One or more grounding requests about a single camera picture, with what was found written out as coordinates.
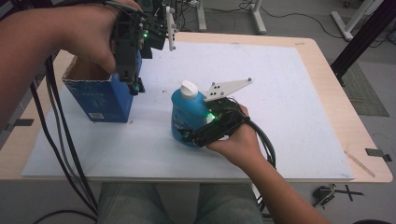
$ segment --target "gray carpet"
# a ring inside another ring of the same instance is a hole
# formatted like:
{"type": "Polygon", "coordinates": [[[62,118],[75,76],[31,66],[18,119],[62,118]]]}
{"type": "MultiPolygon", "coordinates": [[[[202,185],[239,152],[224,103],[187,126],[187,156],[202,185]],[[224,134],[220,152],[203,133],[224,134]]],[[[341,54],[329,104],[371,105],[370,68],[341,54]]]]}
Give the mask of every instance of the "gray carpet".
{"type": "Polygon", "coordinates": [[[342,79],[344,91],[359,115],[389,117],[358,63],[353,63],[342,79]]]}

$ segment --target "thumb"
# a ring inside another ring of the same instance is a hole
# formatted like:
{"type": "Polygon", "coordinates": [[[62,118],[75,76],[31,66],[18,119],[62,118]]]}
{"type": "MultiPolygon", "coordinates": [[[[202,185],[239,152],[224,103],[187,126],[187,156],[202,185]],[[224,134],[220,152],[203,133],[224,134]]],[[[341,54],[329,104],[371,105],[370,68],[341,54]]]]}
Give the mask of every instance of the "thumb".
{"type": "Polygon", "coordinates": [[[109,74],[114,74],[117,72],[116,59],[114,58],[110,47],[108,47],[106,52],[99,58],[98,62],[96,63],[98,63],[109,74]]]}

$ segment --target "table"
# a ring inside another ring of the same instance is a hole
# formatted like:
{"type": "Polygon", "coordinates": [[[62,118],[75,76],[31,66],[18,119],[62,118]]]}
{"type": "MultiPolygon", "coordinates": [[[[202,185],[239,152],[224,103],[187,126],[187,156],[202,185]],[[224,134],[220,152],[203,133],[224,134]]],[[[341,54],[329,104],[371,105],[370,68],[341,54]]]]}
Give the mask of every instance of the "table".
{"type": "MultiPolygon", "coordinates": [[[[247,45],[281,46],[296,48],[304,62],[307,73],[312,79],[320,101],[334,128],[355,179],[352,182],[389,182],[392,175],[382,158],[367,156],[366,148],[375,148],[370,135],[365,130],[358,115],[348,101],[342,88],[334,77],[330,66],[321,54],[315,41],[305,38],[248,36],[248,35],[214,35],[180,33],[177,41],[239,43],[247,45]]],[[[66,66],[69,62],[59,62],[66,66]]],[[[45,88],[40,88],[41,99],[46,99],[45,88]]],[[[48,111],[50,103],[44,102],[48,111]]],[[[30,103],[22,115],[23,119],[38,120],[34,104],[30,103]]],[[[38,130],[39,122],[31,127],[16,127],[0,151],[0,179],[26,180],[21,170],[26,163],[38,130]]]]}

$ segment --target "floor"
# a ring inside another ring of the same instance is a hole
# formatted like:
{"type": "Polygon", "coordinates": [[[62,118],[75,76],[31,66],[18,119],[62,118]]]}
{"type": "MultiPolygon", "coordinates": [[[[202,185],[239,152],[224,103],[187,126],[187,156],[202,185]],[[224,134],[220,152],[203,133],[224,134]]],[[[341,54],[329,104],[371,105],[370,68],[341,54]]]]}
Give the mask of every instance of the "floor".
{"type": "MultiPolygon", "coordinates": [[[[246,11],[223,12],[210,8],[230,10],[238,8],[239,0],[206,1],[205,14],[209,33],[255,35],[252,18],[246,11]]],[[[350,7],[344,8],[344,0],[265,0],[262,7],[275,15],[301,13],[319,20],[325,29],[341,36],[331,11],[338,11],[348,21],[361,5],[360,0],[351,0],[350,7]]],[[[305,16],[286,18],[270,17],[262,11],[267,35],[298,36],[315,39],[324,56],[335,59],[347,45],[343,38],[331,37],[323,32],[319,24],[305,16]]],[[[197,31],[195,9],[185,12],[186,31],[197,31]]],[[[361,22],[356,26],[356,33],[361,22]]],[[[390,27],[378,38],[382,40],[390,27]]],[[[361,116],[367,131],[378,148],[396,160],[396,45],[388,41],[378,48],[367,49],[358,59],[363,73],[372,84],[379,99],[388,110],[389,118],[361,116]]],[[[29,100],[27,95],[17,109],[17,118],[29,100]]],[[[7,131],[0,134],[0,146],[7,139],[7,131]]],[[[395,174],[396,164],[388,162],[389,169],[395,174]]],[[[312,192],[320,184],[292,184],[309,202],[313,203],[312,192]]],[[[333,223],[354,223],[362,219],[381,219],[396,223],[396,182],[388,184],[350,184],[350,190],[360,191],[364,196],[354,196],[353,202],[347,195],[336,193],[335,198],[326,204],[325,209],[318,207],[320,213],[333,223]]],[[[345,189],[339,184],[338,189],[345,189]]],[[[98,183],[92,184],[95,194],[100,191],[98,183]]],[[[165,207],[176,223],[192,223],[198,186],[196,184],[158,186],[165,207]]],[[[37,218],[59,209],[87,211],[71,188],[64,182],[2,182],[0,183],[0,223],[33,223],[37,218]]],[[[59,215],[42,223],[91,223],[85,217],[59,215]]]]}

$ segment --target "metal stand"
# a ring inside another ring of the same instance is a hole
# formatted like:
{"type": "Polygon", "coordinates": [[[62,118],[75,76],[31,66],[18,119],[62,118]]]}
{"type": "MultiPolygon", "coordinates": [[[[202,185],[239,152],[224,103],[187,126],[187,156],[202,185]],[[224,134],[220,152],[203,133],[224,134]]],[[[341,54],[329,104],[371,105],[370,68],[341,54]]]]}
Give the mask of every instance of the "metal stand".
{"type": "Polygon", "coordinates": [[[350,32],[352,31],[353,27],[355,27],[356,23],[358,23],[358,21],[361,19],[364,12],[371,6],[374,1],[375,0],[365,0],[361,7],[359,7],[355,15],[353,15],[352,19],[350,19],[350,21],[347,23],[347,25],[344,24],[338,12],[332,12],[332,18],[334,19],[335,23],[337,23],[337,26],[340,29],[341,33],[343,33],[346,41],[352,40],[353,35],[350,32]]]}
{"type": "Polygon", "coordinates": [[[342,82],[347,69],[363,54],[371,43],[384,31],[396,17],[396,1],[384,0],[373,16],[361,27],[338,58],[330,65],[332,71],[342,82]]]}
{"type": "MultiPolygon", "coordinates": [[[[262,0],[257,0],[256,4],[250,5],[250,11],[253,14],[253,18],[257,25],[258,35],[265,35],[267,33],[267,30],[265,29],[264,22],[262,21],[262,15],[260,14],[260,6],[261,5],[262,5],[262,0]]],[[[200,0],[198,2],[197,13],[198,13],[199,31],[206,32],[204,0],[200,0]]]]}

